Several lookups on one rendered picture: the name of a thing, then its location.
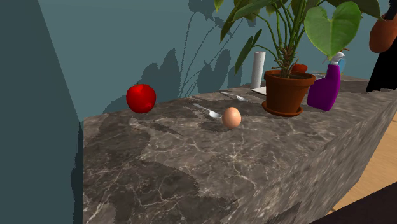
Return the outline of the purple spray bottle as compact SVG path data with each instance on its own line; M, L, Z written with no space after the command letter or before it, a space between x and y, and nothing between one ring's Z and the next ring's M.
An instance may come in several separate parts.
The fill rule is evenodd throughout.
M337 98L340 89L340 59L344 58L342 52L338 52L330 60L324 78L318 79L309 88L307 104L313 108L329 111Z

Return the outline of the green plant in brown pot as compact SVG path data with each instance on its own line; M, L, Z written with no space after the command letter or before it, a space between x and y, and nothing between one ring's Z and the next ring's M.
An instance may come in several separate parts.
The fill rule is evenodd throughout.
M299 115L301 103L318 79L310 73L292 71L298 62L296 49L303 35L328 58L342 52L356 36L362 15L381 18L378 0L233 0L234 7L224 23L224 38L239 19L254 20L263 8L272 8L277 17L271 29L276 67L265 71L265 111L283 117Z

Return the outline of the silver spoon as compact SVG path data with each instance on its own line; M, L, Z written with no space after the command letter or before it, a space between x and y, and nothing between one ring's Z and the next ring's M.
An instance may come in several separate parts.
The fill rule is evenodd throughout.
M208 111L209 112L209 116L212 117L212 118L221 118L222 117L221 114L219 114L219 113L217 113L217 112L215 112L215 111L213 111L211 109L205 108L205 107L203 107L203 106L201 106L201 105L199 105L197 103L194 103L193 105L198 107L198 108L200 108L200 109L204 109L204 110Z

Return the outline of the brown rounded object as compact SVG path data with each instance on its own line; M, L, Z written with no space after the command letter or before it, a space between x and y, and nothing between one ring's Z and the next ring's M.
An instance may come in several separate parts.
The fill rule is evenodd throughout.
M369 47L374 53L382 53L388 50L397 38L397 14L392 20L386 20L385 15L382 20L376 21L370 31Z

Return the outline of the red apple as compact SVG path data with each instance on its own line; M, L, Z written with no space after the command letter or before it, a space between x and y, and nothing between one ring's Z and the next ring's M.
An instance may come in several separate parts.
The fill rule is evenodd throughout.
M148 113L156 102L155 91L146 84L139 84L127 90L126 101L129 108L135 113Z

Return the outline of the black upright object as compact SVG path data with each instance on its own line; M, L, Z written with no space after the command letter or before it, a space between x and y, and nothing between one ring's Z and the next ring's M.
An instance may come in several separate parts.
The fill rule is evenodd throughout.
M379 54L366 91L372 92L382 88L397 89L397 45L392 45Z

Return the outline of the brown egg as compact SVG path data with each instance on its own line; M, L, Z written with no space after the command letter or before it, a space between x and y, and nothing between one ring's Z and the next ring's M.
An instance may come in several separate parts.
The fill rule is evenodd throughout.
M223 125L229 129L238 127L241 123L242 117L240 112L235 107L229 107L225 110L222 116Z

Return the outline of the silver fork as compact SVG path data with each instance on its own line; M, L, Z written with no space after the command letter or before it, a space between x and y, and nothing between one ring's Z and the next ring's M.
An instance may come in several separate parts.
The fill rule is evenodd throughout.
M224 95L230 95L230 96L236 97L236 99L239 100L239 101L248 101L246 98L241 97L239 95L231 94L230 92L221 91L220 93L224 94Z

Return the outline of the white paper towel roll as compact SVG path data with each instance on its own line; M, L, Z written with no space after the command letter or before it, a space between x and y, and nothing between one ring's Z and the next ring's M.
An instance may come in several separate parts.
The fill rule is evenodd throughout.
M251 75L251 89L260 88L263 76L263 67L265 62L266 53L263 51L256 51L254 53L253 69Z

